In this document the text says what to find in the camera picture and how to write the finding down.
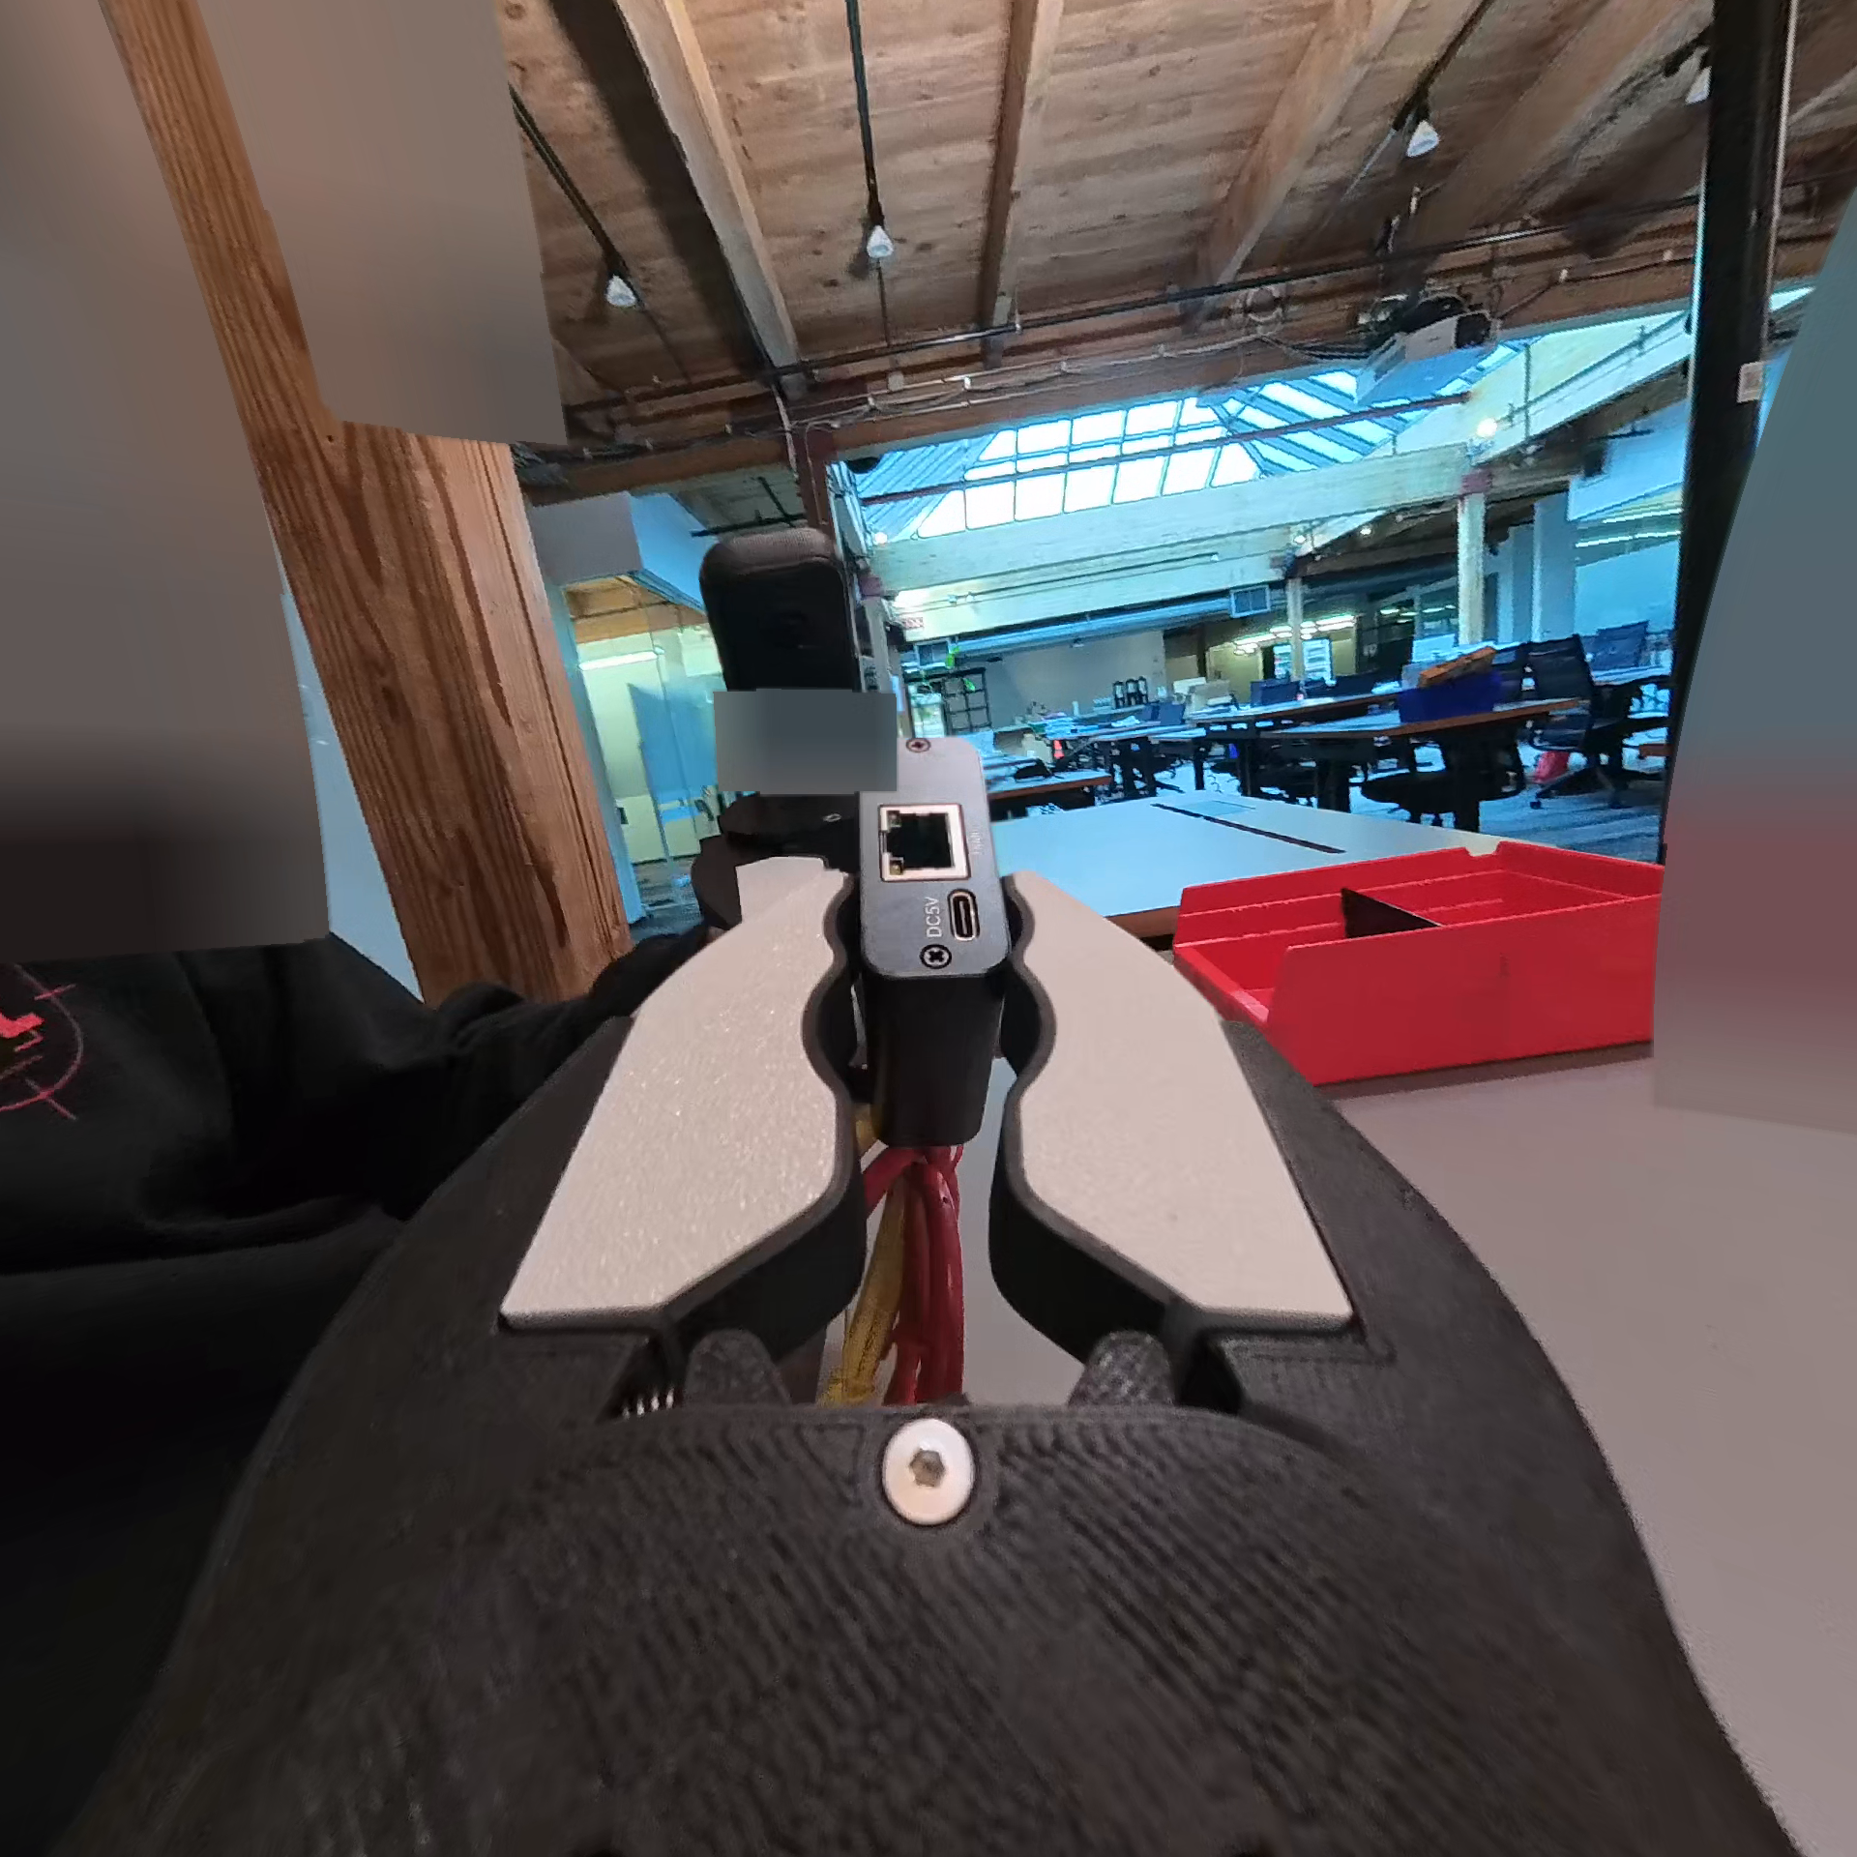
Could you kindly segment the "person's left forearm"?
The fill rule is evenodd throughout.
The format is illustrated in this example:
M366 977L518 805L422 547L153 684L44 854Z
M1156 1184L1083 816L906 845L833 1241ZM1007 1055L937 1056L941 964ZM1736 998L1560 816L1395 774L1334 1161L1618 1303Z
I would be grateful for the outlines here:
M398 1083L402 1211L443 1187L594 1033L632 1019L709 939L715 931L701 924L648 938L561 1004L476 988L435 1008Z

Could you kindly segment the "white desk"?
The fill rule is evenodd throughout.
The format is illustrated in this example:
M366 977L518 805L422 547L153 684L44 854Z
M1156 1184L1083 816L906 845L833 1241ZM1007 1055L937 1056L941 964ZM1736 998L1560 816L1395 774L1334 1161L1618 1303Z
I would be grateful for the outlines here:
M1491 833L1233 796L1037 812L990 830L1001 875L1033 873L1108 920L1169 921L1183 890L1256 875L1463 849Z

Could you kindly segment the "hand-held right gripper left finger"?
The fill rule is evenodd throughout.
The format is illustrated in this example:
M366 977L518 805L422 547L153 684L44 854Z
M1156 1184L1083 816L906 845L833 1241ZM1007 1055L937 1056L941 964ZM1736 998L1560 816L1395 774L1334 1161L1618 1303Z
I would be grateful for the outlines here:
M503 1291L506 1329L631 1330L669 1354L742 1330L790 1355L848 1307L866 1191L842 915L738 924L638 1008Z

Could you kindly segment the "black pole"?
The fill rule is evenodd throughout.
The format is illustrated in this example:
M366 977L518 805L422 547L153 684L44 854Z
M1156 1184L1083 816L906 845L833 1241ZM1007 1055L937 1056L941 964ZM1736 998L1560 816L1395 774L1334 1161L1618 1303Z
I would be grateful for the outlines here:
M1718 2L1709 24L1709 143L1692 295L1683 529L1672 632L1665 859L1687 696L1758 445L1798 2Z

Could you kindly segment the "wooden post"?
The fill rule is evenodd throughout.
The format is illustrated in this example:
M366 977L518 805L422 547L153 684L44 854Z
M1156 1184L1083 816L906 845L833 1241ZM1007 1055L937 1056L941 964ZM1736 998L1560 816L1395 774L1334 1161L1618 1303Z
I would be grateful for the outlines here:
M632 939L515 465L330 410L198 7L101 11L411 972L576 995Z

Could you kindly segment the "person's black sweatshirt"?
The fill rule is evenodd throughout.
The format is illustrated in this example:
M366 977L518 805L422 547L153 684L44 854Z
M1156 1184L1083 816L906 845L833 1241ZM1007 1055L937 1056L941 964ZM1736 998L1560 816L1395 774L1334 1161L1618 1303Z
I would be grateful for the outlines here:
M433 1030L333 936L4 964L4 1853L80 1810L395 1234L340 1114Z

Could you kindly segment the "black mesh office chair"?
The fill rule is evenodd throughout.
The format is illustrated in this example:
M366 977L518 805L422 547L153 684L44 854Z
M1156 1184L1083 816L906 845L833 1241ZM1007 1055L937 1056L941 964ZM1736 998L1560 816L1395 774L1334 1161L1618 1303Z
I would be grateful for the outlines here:
M1548 799L1583 792L1603 792L1611 806L1621 806L1632 784L1626 735L1636 695L1665 681L1665 672L1651 663L1651 625L1641 618L1591 636L1531 641L1525 648L1525 676L1536 700L1559 704L1530 737L1539 752L1536 774L1544 774L1550 754L1583 763L1579 772L1541 775L1530 806L1541 809Z

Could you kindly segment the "red plastic bin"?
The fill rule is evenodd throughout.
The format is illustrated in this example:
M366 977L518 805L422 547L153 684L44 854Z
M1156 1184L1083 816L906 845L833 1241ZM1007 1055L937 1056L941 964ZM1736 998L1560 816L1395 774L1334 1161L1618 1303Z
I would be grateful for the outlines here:
M1310 1083L1651 1041L1665 870L1498 843L1187 888L1173 964ZM1436 921L1346 939L1340 888Z

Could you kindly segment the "black port adapter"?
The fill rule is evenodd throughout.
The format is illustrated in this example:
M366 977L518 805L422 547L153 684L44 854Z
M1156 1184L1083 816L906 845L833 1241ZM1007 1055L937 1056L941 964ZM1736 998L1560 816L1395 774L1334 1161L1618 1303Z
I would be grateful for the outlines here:
M908 737L857 825L873 1127L891 1148L962 1148L983 1122L1012 951L982 757Z

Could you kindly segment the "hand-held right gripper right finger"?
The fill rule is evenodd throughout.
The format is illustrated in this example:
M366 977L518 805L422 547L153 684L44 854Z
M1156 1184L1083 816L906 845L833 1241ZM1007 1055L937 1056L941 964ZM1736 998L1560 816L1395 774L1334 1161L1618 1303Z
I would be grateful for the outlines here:
M1005 880L990 1275L1067 1355L1135 1330L1334 1337L1356 1305L1232 1043L1140 939L1037 873Z

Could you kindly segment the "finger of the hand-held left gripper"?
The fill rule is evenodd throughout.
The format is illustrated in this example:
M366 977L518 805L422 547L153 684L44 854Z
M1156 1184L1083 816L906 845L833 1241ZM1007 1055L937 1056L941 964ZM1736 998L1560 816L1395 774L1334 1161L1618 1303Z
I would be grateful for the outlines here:
M852 875L815 855L772 855L738 868L738 924L759 931L794 921L806 931L833 931Z

